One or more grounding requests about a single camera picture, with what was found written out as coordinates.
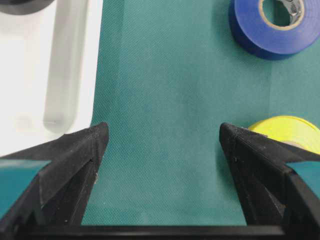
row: white surface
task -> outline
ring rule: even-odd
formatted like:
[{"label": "white surface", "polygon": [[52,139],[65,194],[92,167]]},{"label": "white surface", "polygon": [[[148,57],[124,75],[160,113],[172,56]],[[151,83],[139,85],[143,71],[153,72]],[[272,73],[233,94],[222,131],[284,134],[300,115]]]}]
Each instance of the white surface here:
[{"label": "white surface", "polygon": [[103,0],[0,12],[0,156],[90,126]]}]

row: blue tape roll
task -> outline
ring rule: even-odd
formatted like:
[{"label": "blue tape roll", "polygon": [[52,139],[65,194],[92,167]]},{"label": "blue tape roll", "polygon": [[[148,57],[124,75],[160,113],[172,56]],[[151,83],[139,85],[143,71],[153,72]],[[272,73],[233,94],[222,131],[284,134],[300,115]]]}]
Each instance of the blue tape roll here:
[{"label": "blue tape roll", "polygon": [[263,19],[262,0],[231,0],[229,24],[234,39],[249,53],[263,59],[280,60],[299,53],[320,36],[320,0],[302,1],[304,16],[300,23],[281,30]]}]

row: green mat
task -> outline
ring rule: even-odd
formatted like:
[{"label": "green mat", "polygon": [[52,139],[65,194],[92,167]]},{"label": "green mat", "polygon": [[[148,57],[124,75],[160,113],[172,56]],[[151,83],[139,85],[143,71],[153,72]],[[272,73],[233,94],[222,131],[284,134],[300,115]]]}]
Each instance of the green mat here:
[{"label": "green mat", "polygon": [[85,225],[245,225],[219,126],[320,124],[320,42],[283,61],[233,40],[228,0],[104,0],[92,124],[110,140]]}]

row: textured fabric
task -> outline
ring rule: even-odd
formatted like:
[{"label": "textured fabric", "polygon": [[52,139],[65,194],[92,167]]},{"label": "textured fabric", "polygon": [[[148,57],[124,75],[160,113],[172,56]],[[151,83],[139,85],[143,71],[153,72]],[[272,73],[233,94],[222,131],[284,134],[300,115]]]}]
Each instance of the textured fabric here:
[{"label": "textured fabric", "polygon": [[234,42],[228,8],[104,0],[92,124],[107,122],[110,142],[83,224],[245,225],[220,124],[320,123],[320,42],[256,58]]},{"label": "textured fabric", "polygon": [[320,162],[318,161],[304,161],[287,163],[287,165],[296,171],[309,188],[320,198]]},{"label": "textured fabric", "polygon": [[0,219],[50,161],[0,159]]}]

